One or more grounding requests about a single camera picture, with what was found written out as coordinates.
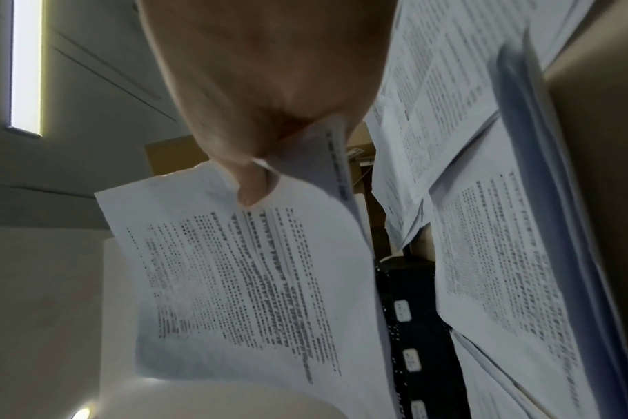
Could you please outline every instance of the white wall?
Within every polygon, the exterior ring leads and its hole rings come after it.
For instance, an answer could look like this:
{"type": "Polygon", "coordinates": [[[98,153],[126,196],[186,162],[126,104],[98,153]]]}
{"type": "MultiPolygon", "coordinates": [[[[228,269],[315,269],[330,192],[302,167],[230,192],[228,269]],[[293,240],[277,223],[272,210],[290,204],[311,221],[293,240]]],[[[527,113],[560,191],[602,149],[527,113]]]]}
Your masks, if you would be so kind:
{"type": "Polygon", "coordinates": [[[0,419],[69,419],[97,398],[107,237],[0,227],[0,419]]]}
{"type": "Polygon", "coordinates": [[[42,139],[4,129],[10,6],[0,0],[0,184],[91,195],[150,176],[143,145],[185,135],[131,0],[45,0],[42,139]]]}
{"type": "Polygon", "coordinates": [[[115,240],[105,242],[100,419],[343,419],[323,402],[257,385],[160,384],[133,373],[137,307],[115,240]]]}

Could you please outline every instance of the paper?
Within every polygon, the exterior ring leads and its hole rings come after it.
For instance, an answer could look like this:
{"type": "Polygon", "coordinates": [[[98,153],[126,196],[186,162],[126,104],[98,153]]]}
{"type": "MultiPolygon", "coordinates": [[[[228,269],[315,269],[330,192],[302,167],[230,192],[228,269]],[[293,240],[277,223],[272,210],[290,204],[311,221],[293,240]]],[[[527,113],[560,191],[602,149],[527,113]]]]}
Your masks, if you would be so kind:
{"type": "Polygon", "coordinates": [[[213,163],[97,194],[133,263],[136,366],[171,380],[239,380],[395,418],[373,260],[331,120],[262,162],[282,176],[251,210],[213,163]]]}
{"type": "Polygon", "coordinates": [[[628,418],[628,346],[553,105],[525,47],[507,45],[490,67],[528,200],[601,414],[628,418]]]}
{"type": "MultiPolygon", "coordinates": [[[[468,141],[495,117],[486,63],[507,39],[530,28],[548,66],[591,0],[405,1],[393,34],[375,112],[386,150],[373,188],[396,231],[408,230],[428,188],[468,141]]],[[[377,128],[371,129],[372,136],[377,128]]]]}
{"type": "Polygon", "coordinates": [[[451,335],[473,419],[549,419],[472,343],[454,331],[451,335]]]}
{"type": "Polygon", "coordinates": [[[431,198],[441,318],[555,417],[599,418],[502,120],[431,198]]]}

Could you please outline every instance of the ceiling light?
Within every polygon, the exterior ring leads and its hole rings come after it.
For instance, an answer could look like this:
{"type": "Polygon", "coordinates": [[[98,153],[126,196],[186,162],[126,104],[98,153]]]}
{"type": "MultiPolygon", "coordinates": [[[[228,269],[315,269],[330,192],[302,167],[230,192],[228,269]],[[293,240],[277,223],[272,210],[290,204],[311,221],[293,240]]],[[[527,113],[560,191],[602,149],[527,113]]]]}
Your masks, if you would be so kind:
{"type": "Polygon", "coordinates": [[[12,129],[41,134],[42,67],[43,0],[14,0],[10,76],[12,129]]]}
{"type": "Polygon", "coordinates": [[[77,413],[75,413],[72,419],[88,419],[90,415],[91,415],[91,409],[89,409],[88,407],[85,407],[83,409],[80,409],[77,413]]]}

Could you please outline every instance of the light fixture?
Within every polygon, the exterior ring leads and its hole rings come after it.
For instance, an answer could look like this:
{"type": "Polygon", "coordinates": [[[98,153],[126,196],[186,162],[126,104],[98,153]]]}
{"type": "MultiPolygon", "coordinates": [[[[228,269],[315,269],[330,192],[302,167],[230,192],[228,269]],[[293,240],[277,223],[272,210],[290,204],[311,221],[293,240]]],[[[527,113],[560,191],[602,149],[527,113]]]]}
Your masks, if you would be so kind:
{"type": "Polygon", "coordinates": [[[77,413],[72,416],[72,419],[88,419],[90,415],[91,409],[84,407],[83,409],[78,410],[77,413]]]}
{"type": "Polygon", "coordinates": [[[10,128],[41,135],[43,0],[12,5],[10,128]]]}

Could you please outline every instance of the hand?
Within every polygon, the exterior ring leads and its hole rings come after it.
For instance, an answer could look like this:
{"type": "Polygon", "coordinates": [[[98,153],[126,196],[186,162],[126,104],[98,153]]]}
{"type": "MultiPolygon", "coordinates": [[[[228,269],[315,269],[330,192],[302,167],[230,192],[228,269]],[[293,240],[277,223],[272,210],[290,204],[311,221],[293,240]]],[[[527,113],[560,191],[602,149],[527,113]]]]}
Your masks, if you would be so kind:
{"type": "Polygon", "coordinates": [[[396,0],[140,0],[144,30],[201,148],[238,181],[239,203],[268,193],[252,161],[328,115],[349,133],[381,82],[396,0]]]}

